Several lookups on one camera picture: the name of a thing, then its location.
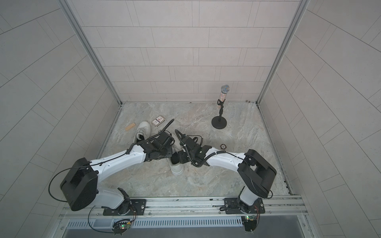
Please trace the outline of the white sneaker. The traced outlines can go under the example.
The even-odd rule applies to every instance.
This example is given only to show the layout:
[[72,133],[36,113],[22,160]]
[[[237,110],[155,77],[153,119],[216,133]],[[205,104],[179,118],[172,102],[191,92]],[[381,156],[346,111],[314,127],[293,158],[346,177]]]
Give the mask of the white sneaker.
[[138,143],[148,139],[151,135],[151,126],[147,121],[143,121],[139,124],[134,136],[134,143]]
[[184,165],[180,162],[180,155],[176,151],[176,147],[171,147],[172,154],[167,158],[167,162],[170,166],[170,170],[173,175],[178,176],[184,172]]

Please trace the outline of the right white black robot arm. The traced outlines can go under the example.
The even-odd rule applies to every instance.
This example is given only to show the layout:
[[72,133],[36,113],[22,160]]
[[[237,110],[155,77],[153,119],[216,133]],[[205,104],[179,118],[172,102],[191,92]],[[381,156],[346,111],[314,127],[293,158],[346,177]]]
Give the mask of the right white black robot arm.
[[180,164],[190,162],[197,168],[217,166],[237,172],[246,186],[237,198],[236,207],[246,214],[259,212],[259,199],[268,198],[277,175],[276,169],[262,155],[253,149],[246,153],[232,153],[209,145],[202,146],[197,139],[178,130],[175,132],[182,151],[173,154],[173,161]]

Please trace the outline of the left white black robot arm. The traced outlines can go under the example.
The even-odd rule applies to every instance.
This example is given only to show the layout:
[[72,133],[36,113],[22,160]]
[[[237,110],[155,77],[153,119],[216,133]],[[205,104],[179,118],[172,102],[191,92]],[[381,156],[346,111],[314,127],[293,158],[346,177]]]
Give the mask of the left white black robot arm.
[[133,143],[127,150],[102,159],[78,159],[60,184],[64,201],[72,211],[87,206],[100,206],[125,215],[132,210],[132,201],[122,189],[108,189],[101,182],[130,166],[172,156],[173,136],[162,131],[147,140]]

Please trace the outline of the playing card box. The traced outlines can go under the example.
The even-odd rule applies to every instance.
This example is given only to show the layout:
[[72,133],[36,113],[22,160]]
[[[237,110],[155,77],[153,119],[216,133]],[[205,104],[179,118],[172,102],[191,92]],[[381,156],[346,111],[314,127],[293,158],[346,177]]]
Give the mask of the playing card box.
[[158,127],[160,126],[163,122],[165,122],[165,118],[163,116],[158,116],[156,117],[151,123],[152,125],[154,125],[155,127]]

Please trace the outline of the small wooden block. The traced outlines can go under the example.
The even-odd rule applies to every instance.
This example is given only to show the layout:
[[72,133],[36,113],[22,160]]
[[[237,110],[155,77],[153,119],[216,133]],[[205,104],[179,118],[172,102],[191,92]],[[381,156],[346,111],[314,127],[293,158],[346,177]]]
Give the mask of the small wooden block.
[[128,125],[127,127],[125,127],[125,131],[129,131],[129,130],[133,129],[135,126],[136,126],[136,124],[132,123],[132,124]]

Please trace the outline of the microphone on black stand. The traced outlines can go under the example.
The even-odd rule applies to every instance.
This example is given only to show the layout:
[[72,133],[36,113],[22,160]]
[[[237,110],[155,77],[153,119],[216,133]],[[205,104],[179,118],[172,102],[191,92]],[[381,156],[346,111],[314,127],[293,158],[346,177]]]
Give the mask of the microphone on black stand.
[[227,121],[222,116],[222,114],[223,114],[223,108],[224,108],[226,95],[229,91],[230,91],[230,87],[228,84],[225,84],[221,87],[221,93],[220,93],[219,99],[217,100],[219,115],[214,117],[211,121],[212,126],[218,130],[224,129],[227,126]]

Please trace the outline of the left green circuit board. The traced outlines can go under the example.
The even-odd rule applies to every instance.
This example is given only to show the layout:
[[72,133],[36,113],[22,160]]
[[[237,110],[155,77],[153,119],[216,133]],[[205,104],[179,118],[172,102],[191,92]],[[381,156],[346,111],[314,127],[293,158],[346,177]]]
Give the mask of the left green circuit board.
[[129,230],[132,226],[130,219],[122,219],[115,222],[112,226],[114,235],[122,235],[125,231]]

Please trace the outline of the green circuit board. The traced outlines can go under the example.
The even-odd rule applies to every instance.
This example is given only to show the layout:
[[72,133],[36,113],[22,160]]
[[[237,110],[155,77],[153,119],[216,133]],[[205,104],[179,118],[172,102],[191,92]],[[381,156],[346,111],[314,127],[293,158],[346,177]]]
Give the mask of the green circuit board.
[[258,220],[255,216],[242,216],[241,220],[245,232],[254,232],[258,226]]
[[129,230],[132,226],[130,219],[122,219],[115,222],[112,226],[114,235],[122,235],[125,231]]

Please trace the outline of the right green circuit board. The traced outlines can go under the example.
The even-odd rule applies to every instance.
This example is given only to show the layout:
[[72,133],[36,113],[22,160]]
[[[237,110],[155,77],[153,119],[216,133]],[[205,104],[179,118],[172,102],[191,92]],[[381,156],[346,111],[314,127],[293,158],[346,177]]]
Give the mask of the right green circuit board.
[[255,216],[242,216],[241,220],[245,232],[254,232],[258,226],[258,220]]

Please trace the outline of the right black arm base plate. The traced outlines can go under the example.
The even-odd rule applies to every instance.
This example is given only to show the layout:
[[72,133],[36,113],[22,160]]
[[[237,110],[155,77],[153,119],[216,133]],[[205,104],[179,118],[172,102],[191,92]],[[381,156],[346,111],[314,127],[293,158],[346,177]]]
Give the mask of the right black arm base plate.
[[262,198],[256,199],[253,205],[247,205],[238,198],[225,198],[220,211],[225,211],[226,214],[264,214],[266,212]]

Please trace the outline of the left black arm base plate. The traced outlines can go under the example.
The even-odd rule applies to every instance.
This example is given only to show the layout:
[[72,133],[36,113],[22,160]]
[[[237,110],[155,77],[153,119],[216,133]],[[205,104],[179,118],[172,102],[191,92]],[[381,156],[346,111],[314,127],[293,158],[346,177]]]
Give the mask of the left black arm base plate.
[[144,214],[146,203],[146,199],[131,199],[124,201],[116,209],[103,207],[103,216],[141,216]]

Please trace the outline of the aluminium mounting rail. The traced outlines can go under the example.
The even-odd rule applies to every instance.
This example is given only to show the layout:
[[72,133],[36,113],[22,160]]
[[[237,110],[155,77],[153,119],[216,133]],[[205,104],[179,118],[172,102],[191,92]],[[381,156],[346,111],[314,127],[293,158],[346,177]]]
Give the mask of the aluminium mounting rail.
[[275,195],[271,199],[262,199],[257,203],[251,213],[243,213],[239,208],[231,208],[223,196],[207,197],[147,197],[144,204],[135,205],[136,215],[124,216],[112,212],[104,215],[104,208],[86,207],[80,211],[71,211],[64,208],[59,214],[60,219],[85,218],[164,218],[164,217],[254,217],[264,216],[301,216],[308,215],[304,201],[299,195]]

